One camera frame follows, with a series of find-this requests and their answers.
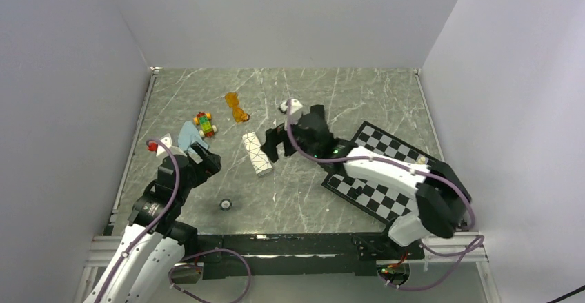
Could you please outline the light blue cleaning cloth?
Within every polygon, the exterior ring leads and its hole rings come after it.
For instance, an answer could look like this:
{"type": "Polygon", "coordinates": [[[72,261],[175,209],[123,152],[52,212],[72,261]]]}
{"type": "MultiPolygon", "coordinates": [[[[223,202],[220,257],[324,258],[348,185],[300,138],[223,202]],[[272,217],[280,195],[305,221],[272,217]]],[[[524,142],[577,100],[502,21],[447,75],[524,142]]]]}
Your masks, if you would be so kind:
{"type": "Polygon", "coordinates": [[[189,153],[195,153],[195,150],[191,147],[193,144],[199,144],[205,150],[209,149],[209,145],[203,140],[192,121],[184,122],[179,132],[177,143],[182,151],[189,153]]]}

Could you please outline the white geometric glasses case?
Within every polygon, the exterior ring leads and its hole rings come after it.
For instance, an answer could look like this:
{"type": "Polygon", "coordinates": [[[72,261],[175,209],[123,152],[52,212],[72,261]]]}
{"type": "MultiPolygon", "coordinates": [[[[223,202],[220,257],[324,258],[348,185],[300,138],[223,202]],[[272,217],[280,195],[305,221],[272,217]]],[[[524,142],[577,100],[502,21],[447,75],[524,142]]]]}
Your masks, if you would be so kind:
{"type": "Polygon", "coordinates": [[[255,132],[244,134],[242,136],[242,143],[248,153],[254,172],[258,177],[272,172],[272,163],[267,154],[261,149],[261,142],[255,132]]]}

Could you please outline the black glasses case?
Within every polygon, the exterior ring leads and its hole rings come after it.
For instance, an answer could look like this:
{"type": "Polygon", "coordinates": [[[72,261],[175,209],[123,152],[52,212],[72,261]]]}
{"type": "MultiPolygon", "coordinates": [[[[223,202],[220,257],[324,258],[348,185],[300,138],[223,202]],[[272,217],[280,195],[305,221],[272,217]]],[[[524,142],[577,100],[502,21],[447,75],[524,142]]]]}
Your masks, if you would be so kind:
{"type": "Polygon", "coordinates": [[[310,107],[310,113],[325,119],[325,108],[322,104],[315,104],[310,107]]]}

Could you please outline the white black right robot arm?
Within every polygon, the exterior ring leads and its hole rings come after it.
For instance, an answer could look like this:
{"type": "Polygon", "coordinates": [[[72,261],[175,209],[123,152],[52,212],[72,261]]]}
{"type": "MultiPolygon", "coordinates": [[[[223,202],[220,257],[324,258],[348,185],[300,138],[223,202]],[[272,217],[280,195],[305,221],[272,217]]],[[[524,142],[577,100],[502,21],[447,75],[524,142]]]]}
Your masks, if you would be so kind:
{"type": "Polygon", "coordinates": [[[261,149],[273,162],[279,159],[279,144],[286,156],[299,153],[327,173],[385,187],[385,192],[371,194],[366,201],[377,213],[391,213],[394,206],[413,202],[413,209],[396,216],[380,241],[386,257],[398,258],[409,244],[429,235],[451,238],[470,211],[471,197],[448,164],[415,164],[377,154],[335,137],[319,114],[302,114],[298,120],[287,118],[265,132],[261,149]]]}

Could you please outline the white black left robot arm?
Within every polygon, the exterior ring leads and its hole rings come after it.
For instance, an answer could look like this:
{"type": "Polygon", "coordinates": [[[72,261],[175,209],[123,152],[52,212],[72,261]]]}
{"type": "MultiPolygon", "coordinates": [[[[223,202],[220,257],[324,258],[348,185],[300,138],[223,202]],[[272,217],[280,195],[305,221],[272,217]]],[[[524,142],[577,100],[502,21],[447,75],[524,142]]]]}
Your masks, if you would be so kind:
{"type": "Polygon", "coordinates": [[[171,268],[198,252],[197,229],[177,221],[192,189],[221,170],[221,156],[195,142],[196,162],[176,146],[150,139],[162,157],[157,176],[133,204],[121,241],[86,302],[147,302],[171,268]]]}

